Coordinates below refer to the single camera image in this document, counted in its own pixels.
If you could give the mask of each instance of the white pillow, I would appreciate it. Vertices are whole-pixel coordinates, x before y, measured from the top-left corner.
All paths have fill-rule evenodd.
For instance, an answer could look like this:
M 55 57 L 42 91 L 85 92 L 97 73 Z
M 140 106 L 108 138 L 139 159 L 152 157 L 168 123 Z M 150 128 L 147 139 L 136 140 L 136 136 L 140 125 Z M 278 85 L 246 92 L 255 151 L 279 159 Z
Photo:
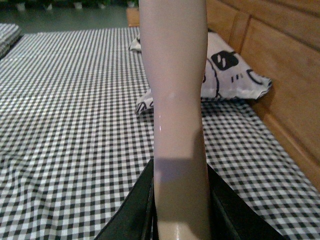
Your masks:
M 139 35 L 129 49 L 141 51 Z M 216 32 L 208 32 L 207 61 L 201 97 L 212 100 L 258 99 L 265 95 L 270 87 L 270 78 L 256 74 Z M 135 113 L 140 114 L 151 108 L 153 98 L 151 90 L 148 89 L 137 100 Z

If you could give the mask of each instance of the leg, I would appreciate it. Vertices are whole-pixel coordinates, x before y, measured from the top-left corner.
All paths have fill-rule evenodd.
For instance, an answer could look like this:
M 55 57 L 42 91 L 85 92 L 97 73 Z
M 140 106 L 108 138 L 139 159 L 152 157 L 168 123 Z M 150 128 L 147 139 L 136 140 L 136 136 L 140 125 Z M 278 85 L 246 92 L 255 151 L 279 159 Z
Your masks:
M 154 193 L 161 240 L 209 240 L 200 92 L 205 0 L 140 0 L 142 58 L 154 99 Z

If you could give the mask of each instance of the pillow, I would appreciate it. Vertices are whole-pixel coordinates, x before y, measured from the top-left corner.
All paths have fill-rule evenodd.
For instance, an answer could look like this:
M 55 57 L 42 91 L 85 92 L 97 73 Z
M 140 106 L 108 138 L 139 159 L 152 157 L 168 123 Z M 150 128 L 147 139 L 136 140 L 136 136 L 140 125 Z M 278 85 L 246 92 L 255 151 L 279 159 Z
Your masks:
M 140 35 L 130 50 L 141 51 Z M 207 59 L 201 97 L 210 100 L 258 99 L 271 87 L 270 78 L 256 74 L 244 59 L 213 31 L 208 32 Z M 135 113 L 153 108 L 151 90 L 136 102 Z
M 17 41 L 21 28 L 15 24 L 0 23 L 0 58 L 3 57 L 10 47 Z

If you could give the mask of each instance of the gingham bedsheet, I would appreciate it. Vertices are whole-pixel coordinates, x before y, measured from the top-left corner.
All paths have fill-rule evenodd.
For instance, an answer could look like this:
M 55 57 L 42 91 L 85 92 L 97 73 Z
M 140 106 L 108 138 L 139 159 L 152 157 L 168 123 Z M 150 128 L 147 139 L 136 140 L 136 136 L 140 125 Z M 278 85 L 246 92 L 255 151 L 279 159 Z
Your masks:
M 153 156 L 138 28 L 26 34 L 0 61 L 0 238 L 93 239 Z M 208 163 L 290 239 L 320 195 L 242 100 L 202 101 Z

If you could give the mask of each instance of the wooden headboard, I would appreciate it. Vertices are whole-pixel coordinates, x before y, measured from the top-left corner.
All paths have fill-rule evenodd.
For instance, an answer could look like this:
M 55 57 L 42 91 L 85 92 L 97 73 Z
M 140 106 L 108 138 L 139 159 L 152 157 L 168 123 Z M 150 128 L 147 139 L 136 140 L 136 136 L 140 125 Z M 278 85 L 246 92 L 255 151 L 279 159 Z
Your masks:
M 207 18 L 272 79 L 270 92 L 249 103 L 320 191 L 320 0 L 207 0 Z

